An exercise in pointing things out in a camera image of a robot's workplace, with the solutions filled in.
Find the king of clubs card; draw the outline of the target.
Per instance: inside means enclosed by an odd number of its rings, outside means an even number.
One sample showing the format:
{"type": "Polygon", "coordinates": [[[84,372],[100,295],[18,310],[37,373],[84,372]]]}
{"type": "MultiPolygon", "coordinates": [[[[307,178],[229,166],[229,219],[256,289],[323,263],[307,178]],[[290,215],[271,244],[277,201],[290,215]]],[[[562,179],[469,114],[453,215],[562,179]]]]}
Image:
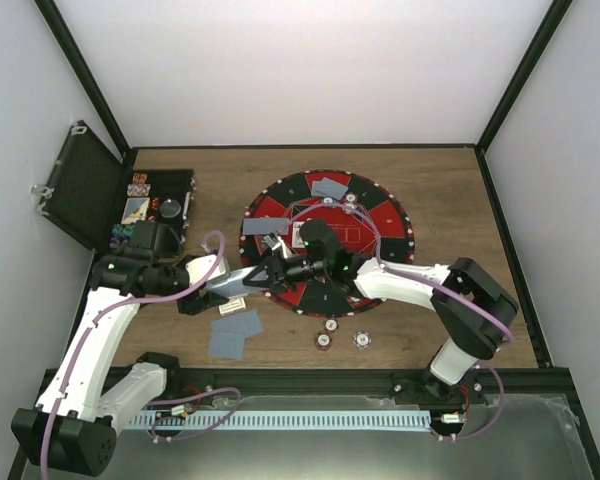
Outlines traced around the king of clubs card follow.
{"type": "Polygon", "coordinates": [[[292,232],[292,247],[293,248],[304,248],[305,243],[301,236],[300,230],[304,225],[303,222],[294,222],[293,223],[293,232],[292,232]]]}

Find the dealt blue card top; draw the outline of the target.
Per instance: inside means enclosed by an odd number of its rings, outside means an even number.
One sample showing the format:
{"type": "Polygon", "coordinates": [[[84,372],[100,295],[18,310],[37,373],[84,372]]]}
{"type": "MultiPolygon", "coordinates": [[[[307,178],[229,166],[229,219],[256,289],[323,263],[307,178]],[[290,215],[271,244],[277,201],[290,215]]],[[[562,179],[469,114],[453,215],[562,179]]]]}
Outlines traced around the dealt blue card top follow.
{"type": "Polygon", "coordinates": [[[314,197],[330,197],[330,194],[322,190],[322,184],[314,182],[311,187],[311,195],[314,197]]]}

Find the dealt blue card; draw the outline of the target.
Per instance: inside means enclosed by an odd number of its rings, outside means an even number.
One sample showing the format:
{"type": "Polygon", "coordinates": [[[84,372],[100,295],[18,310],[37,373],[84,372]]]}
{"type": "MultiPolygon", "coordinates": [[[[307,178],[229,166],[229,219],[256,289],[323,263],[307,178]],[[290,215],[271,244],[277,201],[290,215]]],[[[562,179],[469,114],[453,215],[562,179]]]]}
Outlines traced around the dealt blue card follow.
{"type": "Polygon", "coordinates": [[[277,220],[274,218],[245,218],[242,225],[242,232],[247,235],[267,235],[274,233],[278,229],[277,220]]]}
{"type": "Polygon", "coordinates": [[[322,190],[322,184],[314,182],[311,187],[311,195],[314,197],[330,197],[330,194],[322,190]]]}

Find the blue backed card deck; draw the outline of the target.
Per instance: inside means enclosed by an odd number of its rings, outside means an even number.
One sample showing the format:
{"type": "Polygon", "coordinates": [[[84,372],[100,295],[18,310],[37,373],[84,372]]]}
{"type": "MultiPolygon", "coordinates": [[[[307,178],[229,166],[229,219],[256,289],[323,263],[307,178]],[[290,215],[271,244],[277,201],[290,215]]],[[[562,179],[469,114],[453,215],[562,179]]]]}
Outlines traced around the blue backed card deck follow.
{"type": "Polygon", "coordinates": [[[208,281],[205,289],[222,297],[233,299],[251,295],[263,291],[261,287],[245,286],[243,280],[254,270],[254,267],[247,267],[232,271],[224,279],[208,281]]]}

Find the orange black chip stack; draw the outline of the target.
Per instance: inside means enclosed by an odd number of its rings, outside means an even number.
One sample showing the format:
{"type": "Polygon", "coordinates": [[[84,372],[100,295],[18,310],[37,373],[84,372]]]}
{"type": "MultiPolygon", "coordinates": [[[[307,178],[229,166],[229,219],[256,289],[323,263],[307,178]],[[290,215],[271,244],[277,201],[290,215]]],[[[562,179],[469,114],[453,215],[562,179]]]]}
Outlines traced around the orange black chip stack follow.
{"type": "Polygon", "coordinates": [[[314,340],[315,347],[320,351],[329,350],[332,346],[332,343],[332,337],[328,333],[319,333],[316,335],[314,340]]]}

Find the dropped blue card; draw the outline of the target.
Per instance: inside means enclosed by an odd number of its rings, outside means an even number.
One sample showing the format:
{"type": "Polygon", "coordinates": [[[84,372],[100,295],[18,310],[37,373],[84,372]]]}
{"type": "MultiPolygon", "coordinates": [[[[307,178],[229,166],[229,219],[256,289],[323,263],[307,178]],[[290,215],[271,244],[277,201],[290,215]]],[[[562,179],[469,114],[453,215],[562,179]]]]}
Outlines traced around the dropped blue card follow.
{"type": "Polygon", "coordinates": [[[250,338],[264,331],[261,319],[256,310],[242,311],[212,322],[212,330],[225,333],[241,334],[250,338]]]}
{"type": "Polygon", "coordinates": [[[208,355],[212,358],[241,360],[246,337],[241,333],[214,330],[211,333],[208,355]]]}

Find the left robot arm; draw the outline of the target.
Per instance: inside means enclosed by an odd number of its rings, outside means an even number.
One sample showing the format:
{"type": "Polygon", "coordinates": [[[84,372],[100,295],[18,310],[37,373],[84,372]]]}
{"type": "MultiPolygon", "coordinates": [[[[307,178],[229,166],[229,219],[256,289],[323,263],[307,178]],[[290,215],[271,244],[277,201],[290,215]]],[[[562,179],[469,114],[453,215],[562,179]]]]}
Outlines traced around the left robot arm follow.
{"type": "Polygon", "coordinates": [[[187,403],[179,360],[147,352],[106,389],[113,358],[141,306],[193,301],[224,273],[225,236],[202,240],[204,255],[164,262],[155,223],[136,225],[131,241],[94,266],[78,329],[60,367],[31,409],[18,409],[11,430],[27,460],[47,479],[53,469],[90,477],[103,473],[117,437],[145,407],[187,403]]]}

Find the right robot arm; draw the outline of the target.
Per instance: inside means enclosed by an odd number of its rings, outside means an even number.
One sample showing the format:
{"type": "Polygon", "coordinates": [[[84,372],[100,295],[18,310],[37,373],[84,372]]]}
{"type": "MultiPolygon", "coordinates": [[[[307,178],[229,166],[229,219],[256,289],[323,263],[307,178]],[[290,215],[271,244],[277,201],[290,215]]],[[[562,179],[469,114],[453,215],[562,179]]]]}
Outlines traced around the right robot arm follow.
{"type": "Polygon", "coordinates": [[[422,389],[435,402],[451,400],[471,369],[513,340],[510,325],[517,302],[470,258],[422,267],[350,252],[320,219],[305,222],[300,237],[304,253],[285,254],[277,240],[243,284],[286,292],[301,282],[323,279],[347,296],[400,301],[435,312],[449,335],[423,375],[422,389]]]}

